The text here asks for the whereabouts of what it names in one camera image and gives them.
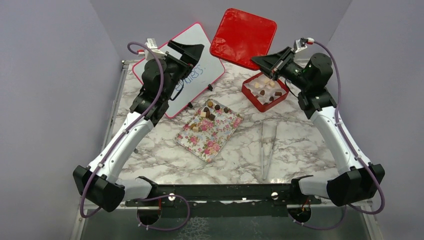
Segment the red box lid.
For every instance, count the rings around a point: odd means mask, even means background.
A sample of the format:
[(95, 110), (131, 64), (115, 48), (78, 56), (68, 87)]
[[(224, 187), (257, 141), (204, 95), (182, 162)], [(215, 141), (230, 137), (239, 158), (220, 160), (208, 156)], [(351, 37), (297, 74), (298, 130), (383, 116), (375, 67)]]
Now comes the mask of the red box lid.
[(275, 21), (240, 9), (227, 9), (209, 47), (212, 56), (257, 71), (252, 57), (264, 56), (278, 29)]

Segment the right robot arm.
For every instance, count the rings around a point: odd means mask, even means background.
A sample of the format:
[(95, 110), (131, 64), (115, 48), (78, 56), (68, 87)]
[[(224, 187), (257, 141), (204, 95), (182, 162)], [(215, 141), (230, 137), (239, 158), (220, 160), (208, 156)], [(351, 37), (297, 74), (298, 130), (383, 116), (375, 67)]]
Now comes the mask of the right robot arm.
[(385, 170), (381, 164), (373, 164), (357, 145), (345, 126), (340, 114), (340, 102), (327, 90), (333, 73), (338, 72), (330, 53), (313, 54), (305, 67), (294, 61), (295, 51), (284, 50), (251, 61), (271, 80), (283, 78), (300, 92), (297, 102), (308, 120), (318, 129), (335, 160), (338, 175), (333, 179), (304, 176), (294, 180), (288, 190), (289, 199), (300, 204), (308, 196), (331, 200), (336, 206), (352, 205), (380, 196), (380, 206), (386, 203), (381, 182)]

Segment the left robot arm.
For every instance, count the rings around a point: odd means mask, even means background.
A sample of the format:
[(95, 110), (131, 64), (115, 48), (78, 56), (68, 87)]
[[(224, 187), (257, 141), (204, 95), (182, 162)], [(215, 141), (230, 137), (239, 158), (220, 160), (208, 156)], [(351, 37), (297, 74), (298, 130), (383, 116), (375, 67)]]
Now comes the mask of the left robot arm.
[(205, 46), (170, 40), (168, 47), (181, 54), (177, 58), (154, 49), (152, 41), (149, 38), (146, 43), (131, 41), (127, 44), (130, 52), (144, 54), (147, 60), (141, 75), (142, 87), (111, 141), (88, 166), (78, 165), (72, 173), (81, 195), (79, 211), (82, 218), (89, 218), (99, 210), (112, 212), (123, 201), (140, 200), (149, 206), (157, 200), (157, 191), (150, 180), (143, 177), (122, 180), (119, 175), (141, 140), (165, 115), (169, 102), (178, 97), (173, 94), (176, 86), (198, 64)]

